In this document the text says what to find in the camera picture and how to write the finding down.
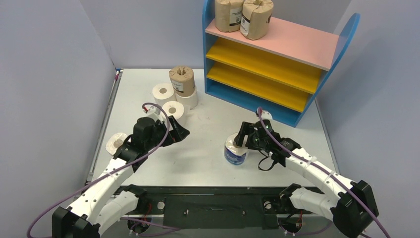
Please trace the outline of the brown roll cloud logo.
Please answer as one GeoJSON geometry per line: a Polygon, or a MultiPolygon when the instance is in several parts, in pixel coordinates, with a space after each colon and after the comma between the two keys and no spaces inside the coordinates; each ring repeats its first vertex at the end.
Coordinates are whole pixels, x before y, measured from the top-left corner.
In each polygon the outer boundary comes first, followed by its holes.
{"type": "Polygon", "coordinates": [[[271,0],[245,0],[240,33],[249,40],[258,40],[268,32],[274,3],[271,0]]]}

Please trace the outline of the brown roll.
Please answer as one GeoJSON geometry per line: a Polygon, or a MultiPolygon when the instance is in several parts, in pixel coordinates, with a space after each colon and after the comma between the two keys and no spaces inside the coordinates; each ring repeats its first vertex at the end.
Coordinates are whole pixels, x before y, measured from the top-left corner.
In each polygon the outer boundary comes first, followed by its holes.
{"type": "Polygon", "coordinates": [[[240,29],[243,0],[215,0],[215,26],[220,32],[240,29]]]}
{"type": "Polygon", "coordinates": [[[169,78],[174,91],[182,96],[189,97],[195,90],[194,72],[188,66],[176,66],[169,71],[169,78]]]}

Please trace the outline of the blue plastic tissue roll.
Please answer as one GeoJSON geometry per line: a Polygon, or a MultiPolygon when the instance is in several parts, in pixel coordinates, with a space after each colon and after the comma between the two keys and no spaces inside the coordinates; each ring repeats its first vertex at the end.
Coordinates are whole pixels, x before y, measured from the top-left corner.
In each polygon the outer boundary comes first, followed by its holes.
{"type": "Polygon", "coordinates": [[[234,165],[241,165],[244,163],[248,156],[249,149],[245,146],[237,147],[234,144],[234,139],[238,133],[234,133],[228,136],[224,144],[224,157],[225,159],[234,165]]]}

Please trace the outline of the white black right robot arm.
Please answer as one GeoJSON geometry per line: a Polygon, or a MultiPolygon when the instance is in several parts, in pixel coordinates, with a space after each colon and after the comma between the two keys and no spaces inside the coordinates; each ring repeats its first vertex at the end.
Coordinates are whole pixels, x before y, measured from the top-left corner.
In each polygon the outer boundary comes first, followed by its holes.
{"type": "Polygon", "coordinates": [[[279,195],[279,205],[286,211],[306,210],[333,222],[345,236],[356,238],[379,215],[371,186],[355,182],[328,168],[291,138],[281,137],[269,120],[243,122],[232,144],[238,149],[267,152],[273,164],[296,172],[321,192],[292,184],[279,195]]]}

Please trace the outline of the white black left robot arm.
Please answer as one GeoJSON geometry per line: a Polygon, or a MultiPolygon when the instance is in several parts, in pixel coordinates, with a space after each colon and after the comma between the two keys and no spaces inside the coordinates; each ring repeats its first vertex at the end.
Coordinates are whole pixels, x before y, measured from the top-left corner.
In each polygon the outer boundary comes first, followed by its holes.
{"type": "Polygon", "coordinates": [[[125,214],[142,213],[147,209],[146,191],[137,185],[127,186],[121,195],[110,197],[148,158],[153,149],[169,146],[185,139],[189,130],[173,116],[169,121],[142,117],[133,133],[124,135],[102,173],[102,180],[90,183],[81,196],[67,208],[58,207],[52,215],[54,238],[99,238],[125,214]]]}

